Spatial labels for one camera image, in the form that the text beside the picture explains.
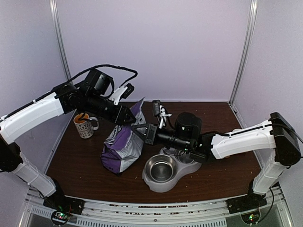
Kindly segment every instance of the white wall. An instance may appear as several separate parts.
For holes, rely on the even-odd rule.
[[[138,70],[128,100],[228,101],[250,0],[59,0],[71,74],[110,63]],[[125,73],[111,72],[116,85]]]
[[[10,113],[65,81],[48,0],[0,1],[0,115]],[[69,116],[52,119],[17,140],[44,171]],[[28,187],[0,174],[0,225],[15,227]]]
[[[280,112],[303,137],[303,2],[259,0],[256,27],[235,105],[252,126]],[[268,154],[261,152],[263,161]],[[294,218],[303,226],[303,161],[281,177]]]

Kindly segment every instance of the pet bowl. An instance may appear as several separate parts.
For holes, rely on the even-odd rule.
[[[168,192],[186,174],[193,173],[201,163],[192,160],[183,151],[165,148],[151,157],[142,171],[142,179],[154,192]]]
[[[168,155],[155,155],[145,164],[145,173],[154,182],[164,183],[177,173],[176,161]]]

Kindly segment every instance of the wooden table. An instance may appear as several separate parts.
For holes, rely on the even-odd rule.
[[[232,131],[239,124],[227,103],[163,103],[172,113],[172,123],[183,111],[202,119],[202,132]],[[144,103],[147,122],[157,123],[152,104]],[[100,161],[103,141],[114,124],[100,122],[93,137],[81,139],[71,122],[55,153],[47,174],[59,181],[66,195],[93,200],[131,203],[169,203],[205,201],[246,194],[249,182],[260,172],[253,152],[238,154],[202,165],[184,176],[165,193],[155,193],[142,180],[147,159],[157,154],[161,145],[143,147],[142,155],[121,176],[106,170]]]

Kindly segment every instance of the mug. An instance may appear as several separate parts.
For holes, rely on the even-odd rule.
[[[83,114],[78,114],[74,117],[74,124],[81,138],[88,139],[94,134],[94,130],[99,128],[99,121],[96,117],[89,117],[86,113],[82,118]],[[93,127],[91,121],[96,121],[97,126]]]

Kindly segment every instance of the purple bag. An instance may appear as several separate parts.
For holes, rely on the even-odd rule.
[[[141,111],[143,102],[144,98],[130,108],[137,119],[132,125],[146,123]],[[104,141],[101,161],[114,174],[125,171],[141,155],[144,142],[132,132],[132,125],[117,125]]]

